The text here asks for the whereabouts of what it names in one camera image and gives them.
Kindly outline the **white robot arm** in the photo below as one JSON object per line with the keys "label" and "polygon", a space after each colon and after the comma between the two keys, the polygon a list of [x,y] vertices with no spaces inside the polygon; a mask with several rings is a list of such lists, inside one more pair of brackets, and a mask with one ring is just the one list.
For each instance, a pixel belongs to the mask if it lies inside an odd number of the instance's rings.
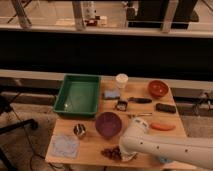
{"label": "white robot arm", "polygon": [[147,153],[213,170],[213,139],[150,135],[148,131],[144,119],[133,118],[119,138],[121,154]]}

